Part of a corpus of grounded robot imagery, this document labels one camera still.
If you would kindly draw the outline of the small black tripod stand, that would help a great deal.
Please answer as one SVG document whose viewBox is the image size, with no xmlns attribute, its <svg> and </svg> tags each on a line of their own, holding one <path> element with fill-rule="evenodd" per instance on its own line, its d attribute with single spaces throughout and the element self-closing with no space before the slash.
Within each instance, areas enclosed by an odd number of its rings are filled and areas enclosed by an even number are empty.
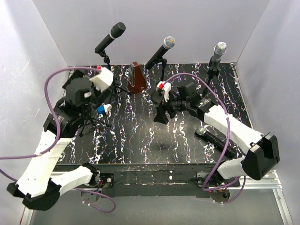
<svg viewBox="0 0 300 225">
<path fill-rule="evenodd" d="M 83 131 L 86 126 L 93 125 L 96 127 L 99 123 L 105 125 L 106 127 L 110 128 L 111 126 L 100 119 L 96 119 L 92 117 L 92 110 L 93 106 L 91 104 L 84 104 L 82 105 L 82 118 L 83 118 L 83 124 L 80 126 L 81 130 L 79 132 L 79 136 L 83 137 Z"/>
</svg>

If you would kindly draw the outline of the tall black tripod stand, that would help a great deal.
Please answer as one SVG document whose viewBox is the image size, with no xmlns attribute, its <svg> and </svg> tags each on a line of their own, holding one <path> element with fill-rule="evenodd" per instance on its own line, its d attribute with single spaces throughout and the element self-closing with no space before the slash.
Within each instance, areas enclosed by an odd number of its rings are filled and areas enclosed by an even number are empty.
<svg viewBox="0 0 300 225">
<path fill-rule="evenodd" d="M 104 59 L 104 63 L 107 64 L 108 66 L 108 69 L 110 71 L 111 70 L 111 66 L 110 66 L 110 59 L 108 57 L 108 55 L 106 55 L 105 53 L 105 50 L 101 51 L 100 53 L 98 53 L 103 59 Z M 113 76 L 113 83 L 112 83 L 112 94 L 111 96 L 113 95 L 117 95 L 117 94 L 120 94 L 121 92 L 126 92 L 126 93 L 130 93 L 129 91 L 125 90 L 124 88 L 122 88 L 120 86 L 120 84 L 117 82 L 117 79 Z"/>
</svg>

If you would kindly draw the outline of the black glitter microphone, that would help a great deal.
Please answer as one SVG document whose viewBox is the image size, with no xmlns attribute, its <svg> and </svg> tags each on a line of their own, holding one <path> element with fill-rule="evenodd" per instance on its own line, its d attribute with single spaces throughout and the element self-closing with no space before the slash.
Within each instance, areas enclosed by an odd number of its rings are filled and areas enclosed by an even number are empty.
<svg viewBox="0 0 300 225">
<path fill-rule="evenodd" d="M 224 147 L 225 147 L 225 142 L 214 136 L 211 132 L 209 132 L 206 128 L 204 127 L 199 127 L 195 131 L 195 135 L 202 138 L 203 140 L 211 143 L 214 145 L 214 147 L 222 152 Z M 225 151 L 225 156 L 228 159 L 234 159 L 237 156 L 237 150 L 232 148 L 230 145 L 227 147 Z"/>
</svg>

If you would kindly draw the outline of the matte black microphone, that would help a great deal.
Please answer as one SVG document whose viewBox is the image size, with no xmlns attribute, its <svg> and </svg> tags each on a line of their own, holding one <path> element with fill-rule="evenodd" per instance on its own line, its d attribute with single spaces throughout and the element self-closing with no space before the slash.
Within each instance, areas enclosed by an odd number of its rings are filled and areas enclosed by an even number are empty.
<svg viewBox="0 0 300 225">
<path fill-rule="evenodd" d="M 119 38 L 126 30 L 126 26 L 122 22 L 115 24 L 108 35 L 96 46 L 94 52 L 101 53 L 105 48 L 113 42 L 115 39 Z"/>
</svg>

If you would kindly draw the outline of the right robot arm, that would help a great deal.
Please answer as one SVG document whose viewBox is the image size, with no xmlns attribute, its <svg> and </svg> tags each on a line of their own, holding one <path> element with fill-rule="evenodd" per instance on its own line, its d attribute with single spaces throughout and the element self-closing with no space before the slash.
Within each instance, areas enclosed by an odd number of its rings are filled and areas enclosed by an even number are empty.
<svg viewBox="0 0 300 225">
<path fill-rule="evenodd" d="M 214 173 L 209 176 L 213 185 L 223 186 L 229 179 L 249 176 L 261 180 L 276 164 L 279 163 L 278 140 L 275 135 L 266 135 L 251 129 L 230 114 L 226 114 L 221 105 L 210 98 L 201 97 L 195 84 L 177 87 L 178 92 L 171 90 L 170 83 L 160 82 L 151 95 L 157 105 L 155 122 L 168 123 L 166 113 L 174 118 L 177 112 L 187 111 L 195 118 L 213 126 L 224 135 L 230 132 L 232 140 L 245 154 L 238 159 L 223 161 Z"/>
</svg>

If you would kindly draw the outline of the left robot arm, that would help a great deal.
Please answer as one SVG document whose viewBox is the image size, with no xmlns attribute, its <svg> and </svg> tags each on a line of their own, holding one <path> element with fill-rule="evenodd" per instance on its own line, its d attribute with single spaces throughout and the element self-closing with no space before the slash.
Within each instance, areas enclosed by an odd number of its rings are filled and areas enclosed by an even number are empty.
<svg viewBox="0 0 300 225">
<path fill-rule="evenodd" d="M 73 171 L 51 177 L 51 174 L 75 135 L 99 120 L 92 117 L 98 110 L 101 114 L 110 111 L 111 105 L 104 105 L 112 93 L 113 73 L 105 68 L 94 69 L 97 73 L 88 77 L 74 67 L 74 73 L 62 86 L 65 95 L 51 109 L 43 127 L 40 142 L 23 175 L 8 184 L 7 191 L 22 198 L 23 205 L 31 210 L 50 209 L 61 195 L 80 185 L 96 187 L 101 184 L 100 171 L 90 163 L 84 163 Z"/>
</svg>

